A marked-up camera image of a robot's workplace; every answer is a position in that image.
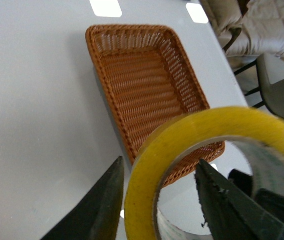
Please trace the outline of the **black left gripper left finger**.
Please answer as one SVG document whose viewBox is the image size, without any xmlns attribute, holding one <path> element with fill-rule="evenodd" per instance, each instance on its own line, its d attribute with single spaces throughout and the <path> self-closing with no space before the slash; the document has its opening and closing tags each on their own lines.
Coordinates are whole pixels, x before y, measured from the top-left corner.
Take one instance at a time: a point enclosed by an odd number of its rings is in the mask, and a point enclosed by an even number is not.
<svg viewBox="0 0 284 240">
<path fill-rule="evenodd" d="M 123 157 L 119 156 L 80 200 L 42 239 L 114 240 L 124 189 Z"/>
</svg>

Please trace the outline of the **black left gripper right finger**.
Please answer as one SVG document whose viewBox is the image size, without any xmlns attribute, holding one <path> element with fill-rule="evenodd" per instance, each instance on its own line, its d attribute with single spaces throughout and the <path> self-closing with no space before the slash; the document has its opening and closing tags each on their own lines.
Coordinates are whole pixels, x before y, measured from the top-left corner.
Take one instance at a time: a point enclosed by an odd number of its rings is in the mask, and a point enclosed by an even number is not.
<svg viewBox="0 0 284 240">
<path fill-rule="evenodd" d="M 284 240 L 284 196 L 261 188 L 250 198 L 203 159 L 195 180 L 215 240 Z"/>
</svg>

